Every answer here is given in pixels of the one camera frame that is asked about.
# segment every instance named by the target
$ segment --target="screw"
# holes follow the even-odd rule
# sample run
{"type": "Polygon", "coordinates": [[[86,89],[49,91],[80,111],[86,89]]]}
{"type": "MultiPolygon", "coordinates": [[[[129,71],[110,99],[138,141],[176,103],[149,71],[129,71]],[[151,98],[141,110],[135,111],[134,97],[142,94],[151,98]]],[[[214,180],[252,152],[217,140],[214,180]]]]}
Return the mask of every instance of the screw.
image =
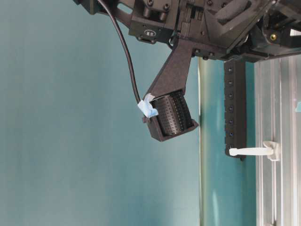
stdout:
{"type": "Polygon", "coordinates": [[[148,0],[147,4],[148,4],[149,6],[152,6],[152,5],[154,4],[154,0],[148,0]]]}
{"type": "Polygon", "coordinates": [[[270,36],[272,41],[276,41],[277,40],[277,35],[276,34],[271,34],[270,36]]]}
{"type": "Polygon", "coordinates": [[[164,7],[163,7],[163,9],[165,10],[165,11],[168,11],[169,10],[169,8],[170,8],[170,5],[167,3],[167,4],[165,4],[164,5],[164,7]]]}

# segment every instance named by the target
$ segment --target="teal backdrop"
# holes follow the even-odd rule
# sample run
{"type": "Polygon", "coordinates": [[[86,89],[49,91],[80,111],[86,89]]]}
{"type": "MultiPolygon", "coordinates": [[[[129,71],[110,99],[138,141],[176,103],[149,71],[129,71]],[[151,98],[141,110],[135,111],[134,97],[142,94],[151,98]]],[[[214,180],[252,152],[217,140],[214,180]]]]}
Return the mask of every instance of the teal backdrop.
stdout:
{"type": "MultiPolygon", "coordinates": [[[[222,61],[200,63],[202,225],[255,226],[255,158],[224,154],[224,68],[222,61]]],[[[255,147],[254,65],[246,64],[247,146],[255,147]]]]}
{"type": "MultiPolygon", "coordinates": [[[[125,38],[143,95],[170,50],[125,38]]],[[[193,59],[194,119],[197,72],[193,59]]],[[[150,137],[109,18],[72,0],[2,0],[0,125],[0,225],[199,225],[198,130],[150,137]]]]}

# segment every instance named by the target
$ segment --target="white plastic clip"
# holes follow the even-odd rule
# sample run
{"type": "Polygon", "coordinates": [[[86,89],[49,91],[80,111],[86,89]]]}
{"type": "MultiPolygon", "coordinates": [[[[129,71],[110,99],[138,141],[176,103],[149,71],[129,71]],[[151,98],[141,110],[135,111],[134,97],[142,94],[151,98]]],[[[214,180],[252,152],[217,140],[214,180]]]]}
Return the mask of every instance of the white plastic clip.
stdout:
{"type": "Polygon", "coordinates": [[[254,148],[231,148],[229,150],[231,156],[236,155],[255,155],[255,156],[267,156],[271,161],[280,160],[280,144],[272,141],[264,141],[265,147],[254,147],[254,148]]]}

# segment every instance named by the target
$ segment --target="perforated cylinder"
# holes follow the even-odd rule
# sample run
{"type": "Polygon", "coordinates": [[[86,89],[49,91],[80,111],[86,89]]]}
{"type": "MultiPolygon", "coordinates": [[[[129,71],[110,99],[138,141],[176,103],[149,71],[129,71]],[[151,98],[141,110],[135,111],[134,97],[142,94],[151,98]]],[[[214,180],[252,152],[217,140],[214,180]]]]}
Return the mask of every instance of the perforated cylinder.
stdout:
{"type": "Polygon", "coordinates": [[[160,97],[151,103],[158,110],[158,121],[164,135],[175,135],[193,126],[181,91],[160,97]]]}

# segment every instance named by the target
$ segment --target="black cable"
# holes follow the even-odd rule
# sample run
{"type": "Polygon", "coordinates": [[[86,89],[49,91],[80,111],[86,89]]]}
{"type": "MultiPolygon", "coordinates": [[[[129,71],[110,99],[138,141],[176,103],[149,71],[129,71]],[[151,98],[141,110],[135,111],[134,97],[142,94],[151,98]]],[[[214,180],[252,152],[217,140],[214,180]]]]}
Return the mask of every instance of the black cable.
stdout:
{"type": "Polygon", "coordinates": [[[132,82],[132,87],[133,87],[134,95],[135,95],[137,103],[139,103],[141,101],[141,99],[139,97],[139,93],[138,93],[138,89],[137,89],[137,85],[136,85],[135,74],[134,74],[133,63],[132,63],[131,55],[130,55],[130,53],[128,51],[128,48],[127,48],[127,43],[124,40],[123,34],[121,32],[121,29],[120,29],[120,27],[119,27],[119,25],[118,25],[115,17],[112,15],[112,13],[111,13],[109,7],[107,6],[107,4],[103,0],[97,0],[97,1],[99,2],[99,4],[102,5],[102,7],[105,9],[105,11],[107,11],[109,17],[111,18],[111,21],[113,22],[113,25],[114,25],[114,27],[115,27],[118,35],[119,35],[122,47],[123,47],[124,52],[125,52],[125,54],[127,56],[127,63],[128,63],[128,68],[130,70],[131,82],[132,82]]]}

